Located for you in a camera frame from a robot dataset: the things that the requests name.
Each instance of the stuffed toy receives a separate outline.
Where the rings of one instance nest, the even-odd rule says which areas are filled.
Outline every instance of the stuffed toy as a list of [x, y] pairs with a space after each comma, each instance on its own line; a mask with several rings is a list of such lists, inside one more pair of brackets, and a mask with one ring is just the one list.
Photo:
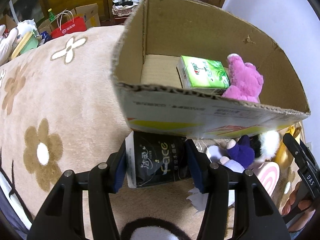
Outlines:
[[19, 30], [19, 35], [21, 35], [21, 39], [24, 37], [24, 35], [26, 35], [27, 32], [35, 32], [36, 36], [39, 35], [37, 25], [34, 19], [19, 22], [17, 24], [17, 29]]
[[237, 54], [228, 56], [230, 87], [222, 97], [258, 103], [263, 85], [263, 76], [251, 63], [244, 63]]
[[253, 171], [269, 196], [271, 196], [280, 177], [279, 165], [274, 162], [255, 162], [248, 169]]
[[[210, 160], [217, 158], [217, 152], [215, 151], [213, 153], [213, 156], [210, 156], [210, 152], [207, 151], [207, 156]], [[235, 160], [230, 160], [226, 156], [222, 156], [220, 161], [217, 162], [219, 164], [222, 164], [223, 166], [231, 169], [234, 172], [243, 173], [244, 168], [241, 164], [237, 163]], [[192, 205], [196, 208], [197, 213], [200, 211], [205, 210], [205, 207], [207, 205], [208, 200], [208, 193], [202, 194], [199, 189], [194, 187], [193, 189], [189, 190], [189, 193], [192, 193], [189, 197], [187, 197], [188, 200], [191, 201]], [[228, 196], [228, 207], [231, 206], [235, 202], [235, 191], [229, 190], [229, 196]]]
[[276, 156], [280, 146], [280, 134], [268, 131], [250, 137], [250, 147], [254, 150], [254, 161], [265, 162]]
[[254, 160], [254, 150], [250, 147], [250, 138], [247, 135], [242, 136], [238, 142], [230, 140], [227, 144], [229, 157], [241, 164], [245, 169], [249, 167]]
[[228, 156], [227, 150], [217, 145], [209, 146], [205, 153], [212, 163], [217, 163], [223, 156]]

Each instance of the cardboard box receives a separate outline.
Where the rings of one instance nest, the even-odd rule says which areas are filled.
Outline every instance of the cardboard box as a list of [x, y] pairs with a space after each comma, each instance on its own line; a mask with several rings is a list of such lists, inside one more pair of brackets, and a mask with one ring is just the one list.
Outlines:
[[[72, 9], [71, 12], [73, 14], [73, 17], [82, 17], [88, 29], [91, 27], [101, 26], [98, 14], [98, 4], [96, 3], [76, 7]], [[63, 18], [64, 21], [62, 23], [65, 23], [69, 20], [69, 17], [67, 15], [64, 15]]]
[[17, 27], [17, 24], [14, 20], [12, 20], [8, 15], [4, 15], [3, 18], [0, 19], [0, 25], [5, 24], [6, 28], [10, 31], [13, 28]]
[[54, 29], [56, 29], [53, 24], [50, 23], [49, 19], [46, 19], [43, 23], [41, 23], [38, 27], [39, 34], [47, 31], [47, 33], [51, 33]]
[[[221, 61], [237, 53], [264, 76], [261, 104], [181, 87], [181, 55]], [[113, 53], [113, 82], [128, 125], [191, 138], [279, 130], [310, 115], [301, 82], [276, 42], [255, 26], [193, 0], [142, 0]]]

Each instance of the blue gripper pad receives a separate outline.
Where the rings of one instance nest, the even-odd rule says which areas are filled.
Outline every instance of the blue gripper pad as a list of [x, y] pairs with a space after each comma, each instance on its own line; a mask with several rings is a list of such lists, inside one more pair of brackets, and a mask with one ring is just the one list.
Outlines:
[[116, 153], [110, 154], [107, 164], [110, 167], [107, 186], [110, 193], [117, 193], [122, 187], [126, 174], [125, 141]]
[[185, 151], [188, 157], [188, 166], [196, 188], [201, 193], [209, 192], [209, 174], [208, 168], [210, 160], [205, 153], [198, 152], [191, 139], [186, 140]]

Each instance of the black tissue pack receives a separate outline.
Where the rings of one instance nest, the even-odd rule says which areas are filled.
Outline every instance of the black tissue pack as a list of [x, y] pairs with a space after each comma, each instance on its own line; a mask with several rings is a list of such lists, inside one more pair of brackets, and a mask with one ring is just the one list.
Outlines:
[[180, 136], [132, 131], [125, 139], [130, 188], [149, 187], [191, 177]]

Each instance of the finger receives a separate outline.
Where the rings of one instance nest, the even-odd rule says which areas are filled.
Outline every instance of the finger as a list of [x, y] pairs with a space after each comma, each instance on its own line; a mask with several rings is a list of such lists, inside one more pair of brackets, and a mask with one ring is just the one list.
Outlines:
[[295, 191], [297, 191], [297, 190], [299, 189], [300, 184], [301, 184], [301, 181], [299, 181], [299, 182], [297, 183], [296, 187], [294, 188]]
[[296, 201], [296, 198], [297, 198], [297, 191], [294, 190], [294, 191], [292, 191], [292, 193], [289, 196], [290, 205], [294, 204], [294, 202]]
[[309, 222], [309, 220], [311, 219], [311, 217], [315, 212], [316, 212], [315, 210], [311, 212], [305, 212], [302, 215], [302, 217], [298, 219], [297, 222], [295, 222], [292, 226], [289, 227], [289, 232], [295, 232], [295, 231], [301, 230]]
[[284, 205], [284, 207], [282, 209], [282, 215], [285, 216], [285, 215], [289, 214], [290, 210], [291, 210], [291, 205], [290, 205], [290, 202], [288, 200], [287, 203]]
[[305, 210], [306, 208], [310, 207], [311, 204], [311, 200], [301, 200], [298, 204], [298, 208], [300, 208], [300, 210]]

